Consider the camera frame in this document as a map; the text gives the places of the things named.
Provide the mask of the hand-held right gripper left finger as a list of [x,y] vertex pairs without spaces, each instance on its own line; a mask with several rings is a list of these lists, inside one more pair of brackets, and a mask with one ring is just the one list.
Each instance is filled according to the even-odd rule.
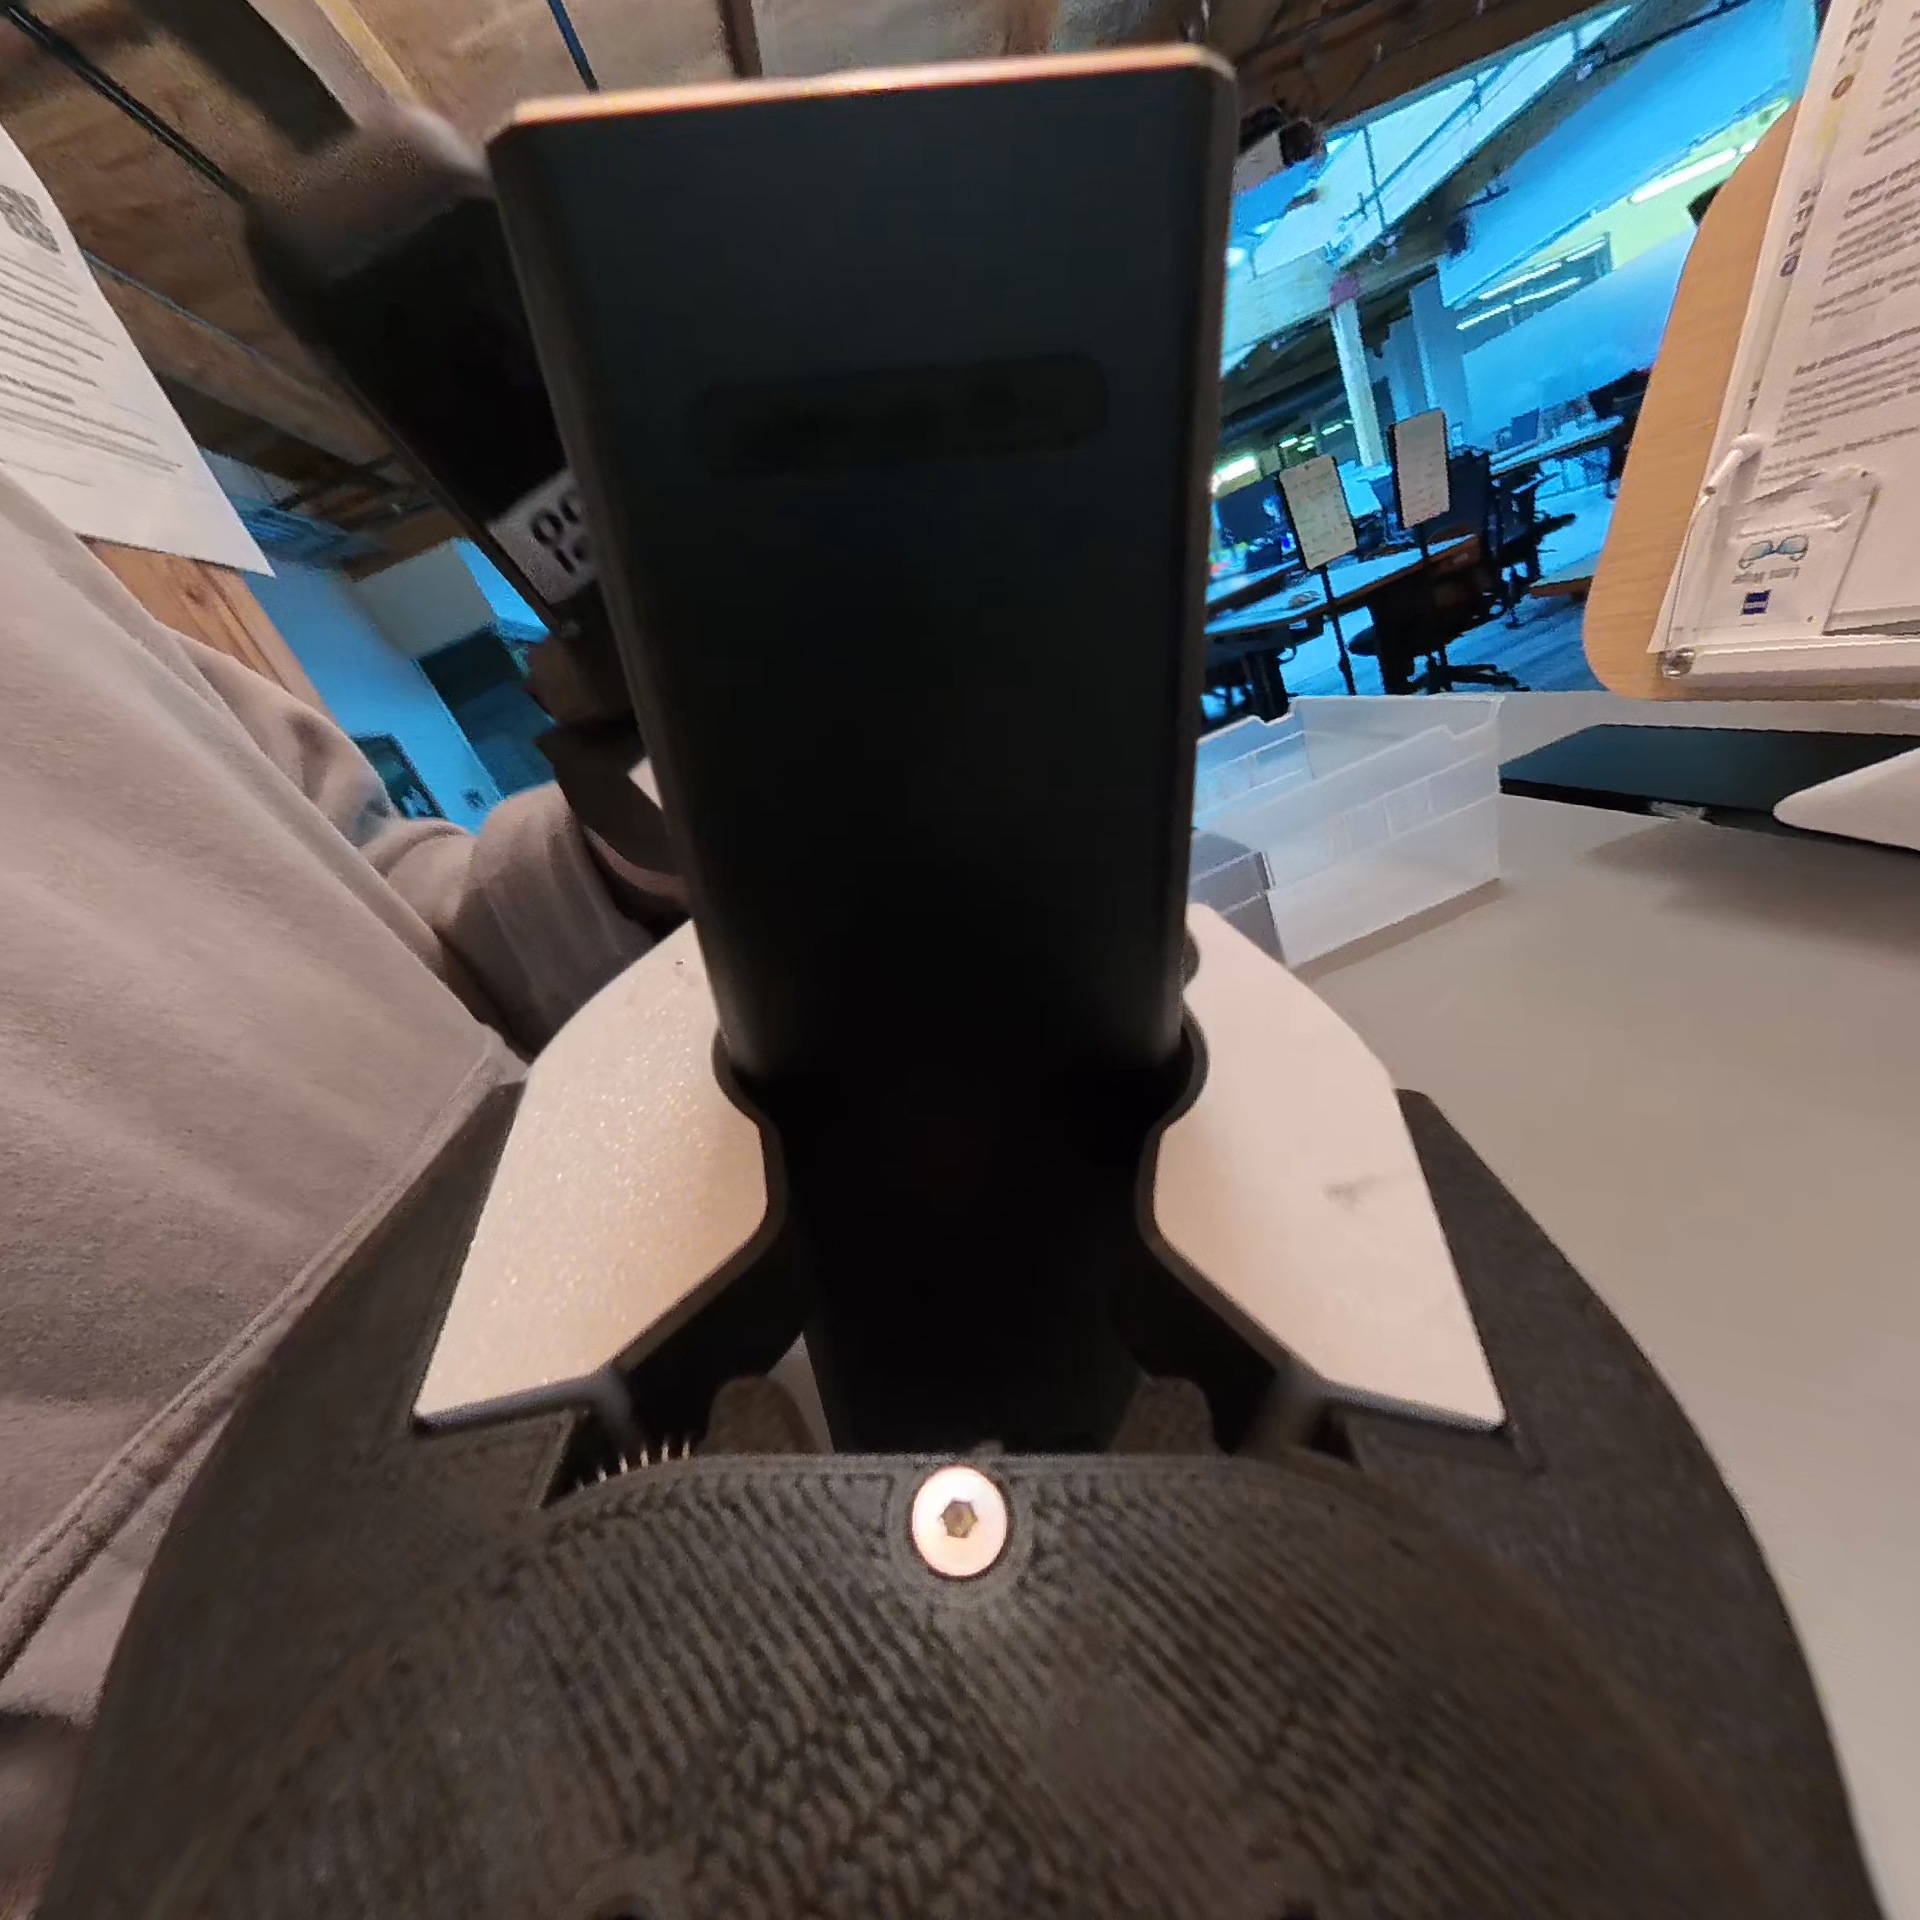
[[567,1018],[520,1085],[416,1391],[426,1432],[585,1409],[614,1448],[689,1438],[716,1391],[773,1378],[824,1412],[781,1271],[778,1132],[736,1078],[696,930]]

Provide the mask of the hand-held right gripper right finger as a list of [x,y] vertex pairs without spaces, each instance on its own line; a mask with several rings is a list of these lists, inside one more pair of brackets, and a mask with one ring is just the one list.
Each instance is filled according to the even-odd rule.
[[1446,1434],[1503,1394],[1400,1092],[1364,1040],[1209,904],[1172,953],[1172,1050],[1135,1104],[1142,1255],[1120,1336],[1191,1385],[1210,1442],[1346,1412]]

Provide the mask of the clear plastic bin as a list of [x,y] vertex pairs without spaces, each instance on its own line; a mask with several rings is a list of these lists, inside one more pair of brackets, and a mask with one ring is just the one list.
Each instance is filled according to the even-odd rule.
[[1188,903],[1295,969],[1497,885],[1501,706],[1341,694],[1207,734]]

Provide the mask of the dark grey device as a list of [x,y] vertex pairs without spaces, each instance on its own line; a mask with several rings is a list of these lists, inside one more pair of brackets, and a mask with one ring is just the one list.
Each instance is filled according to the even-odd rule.
[[1184,1032],[1231,71],[520,103],[487,144],[765,1220],[616,1367],[797,1336],[849,1450],[1273,1375],[1148,1217]]

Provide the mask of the person's left forearm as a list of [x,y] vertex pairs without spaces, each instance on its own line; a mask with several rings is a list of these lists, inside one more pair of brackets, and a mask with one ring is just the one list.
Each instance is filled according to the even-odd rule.
[[497,801],[478,832],[407,821],[336,721],[198,640],[180,647],[248,743],[256,796],[302,858],[520,1058],[682,924],[682,881],[616,853],[559,783]]

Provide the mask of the person's left hand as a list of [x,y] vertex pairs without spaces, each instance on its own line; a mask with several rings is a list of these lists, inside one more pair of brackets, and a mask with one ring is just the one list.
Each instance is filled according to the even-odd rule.
[[526,685],[543,711],[534,744],[618,910],[663,935],[687,918],[687,886],[658,800],[636,780],[645,748],[616,663],[552,632],[533,652]]

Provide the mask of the white printed paper sheet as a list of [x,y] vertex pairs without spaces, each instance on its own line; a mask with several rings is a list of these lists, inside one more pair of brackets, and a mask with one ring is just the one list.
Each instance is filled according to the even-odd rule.
[[12,135],[1,135],[1,465],[81,540],[272,575]]

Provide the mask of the black flat pad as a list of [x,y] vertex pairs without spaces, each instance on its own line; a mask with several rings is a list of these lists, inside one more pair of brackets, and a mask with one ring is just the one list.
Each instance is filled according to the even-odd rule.
[[1500,788],[1640,817],[1834,841],[1834,832],[1781,822],[1773,807],[1910,748],[1916,737],[1889,734],[1602,725],[1508,758]]

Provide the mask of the long wooden desk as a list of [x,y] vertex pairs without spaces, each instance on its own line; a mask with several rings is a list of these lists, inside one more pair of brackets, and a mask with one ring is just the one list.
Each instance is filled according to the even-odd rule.
[[1480,536],[1457,534],[1324,570],[1263,567],[1215,582],[1207,592],[1205,690],[1240,687],[1262,716],[1288,696],[1378,692],[1378,672],[1353,655],[1356,640],[1372,630],[1374,598],[1397,580],[1478,561]]

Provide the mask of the black office chair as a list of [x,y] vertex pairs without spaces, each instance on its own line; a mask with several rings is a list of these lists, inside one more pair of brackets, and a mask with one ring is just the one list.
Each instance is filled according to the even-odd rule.
[[1449,647],[1495,617],[1518,618],[1519,592],[1510,570],[1538,557],[1538,536],[1510,530],[1508,498],[1485,452],[1477,447],[1449,452],[1446,480],[1452,511],[1446,527],[1472,534],[1477,557],[1438,567],[1428,578],[1424,672],[1414,687],[1422,692],[1527,690],[1514,673],[1495,663],[1454,663]]

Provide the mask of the white rounded object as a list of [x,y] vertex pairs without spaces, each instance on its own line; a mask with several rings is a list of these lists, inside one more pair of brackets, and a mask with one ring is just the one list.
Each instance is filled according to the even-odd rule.
[[1799,832],[1918,853],[1918,761],[1918,750],[1878,758],[1777,800],[1772,816]]

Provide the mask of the paper board on stand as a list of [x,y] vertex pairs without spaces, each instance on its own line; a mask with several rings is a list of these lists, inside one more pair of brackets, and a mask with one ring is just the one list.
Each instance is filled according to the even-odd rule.
[[1428,520],[1452,513],[1449,430],[1438,409],[1393,422],[1393,480],[1400,527],[1414,534],[1422,565],[1390,580],[1374,600],[1376,664],[1385,692],[1405,692],[1416,660],[1445,652],[1456,630],[1457,586],[1430,560]]
[[1279,472],[1279,494],[1301,561],[1319,578],[1335,636],[1337,672],[1344,690],[1356,692],[1353,658],[1338,629],[1332,567],[1358,554],[1353,513],[1338,480],[1337,462],[1320,452]]

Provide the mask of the wooden clipboard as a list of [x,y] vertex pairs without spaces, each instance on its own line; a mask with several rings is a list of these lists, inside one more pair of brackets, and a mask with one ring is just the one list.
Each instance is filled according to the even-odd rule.
[[1589,664],[1607,690],[1625,700],[1670,709],[1709,702],[1916,703],[1916,676],[1888,685],[1670,676],[1653,645],[1695,489],[1709,465],[1793,117],[1789,108],[1759,137],[1703,215],[1649,369],[1584,615]]

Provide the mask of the white instruction papers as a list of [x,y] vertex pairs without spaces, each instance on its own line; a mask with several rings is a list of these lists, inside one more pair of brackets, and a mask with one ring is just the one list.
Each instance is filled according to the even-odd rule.
[[1648,649],[1669,680],[1904,685],[1916,524],[1918,5],[1831,5]]

